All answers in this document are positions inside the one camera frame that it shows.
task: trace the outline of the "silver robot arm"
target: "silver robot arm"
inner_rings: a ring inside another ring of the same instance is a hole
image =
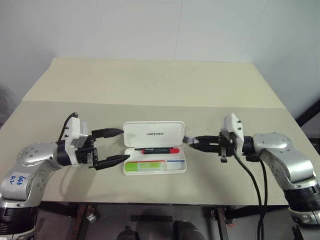
[[[64,166],[87,164],[96,170],[113,167],[129,155],[116,155],[98,161],[96,138],[123,133],[116,128],[94,130],[71,114],[57,142],[35,143],[22,149],[13,169],[0,186],[0,240],[33,240],[41,203],[50,174]]]
[[[285,135],[273,133],[244,136],[242,122],[234,113],[224,118],[219,136],[185,137],[192,148],[218,153],[221,162],[235,154],[249,162],[265,162],[283,190],[292,219],[301,225],[320,225],[320,187],[311,161]]]

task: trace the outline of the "table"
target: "table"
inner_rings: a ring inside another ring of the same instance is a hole
[[[184,121],[189,136],[217,135],[234,112],[245,135],[279,132],[290,137],[320,175],[319,155],[259,72],[249,63],[54,58],[0,130],[0,178],[18,152],[33,142],[58,139],[72,112],[90,130],[121,128],[126,121]],[[123,137],[99,139],[99,159],[123,154]],[[182,174],[125,176],[122,165],[95,171],[69,166],[56,171],[44,201],[257,205],[251,179],[232,158],[184,146]],[[245,162],[263,192],[258,163]],[[287,204],[267,169],[268,204]]]

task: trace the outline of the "white wall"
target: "white wall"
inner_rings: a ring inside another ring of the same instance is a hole
[[[55,56],[252,62],[297,117],[320,98],[319,4],[1,0],[0,93],[9,114]]]

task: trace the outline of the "floor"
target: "floor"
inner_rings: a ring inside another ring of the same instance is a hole
[[[99,205],[98,211],[101,217],[95,223],[89,224],[84,238],[86,240],[115,240],[126,226],[139,232],[141,240],[172,240],[172,224],[176,220],[192,222],[207,240],[220,239],[217,222],[204,217],[201,206],[102,204]],[[132,215],[172,216],[172,221],[131,221]],[[255,240],[258,220],[257,215],[234,220],[234,226],[227,227],[229,239]],[[38,215],[36,239],[66,240],[74,221],[73,218],[41,210]],[[264,222],[266,240],[294,239],[291,227],[295,223],[291,220],[288,210],[269,212]]]

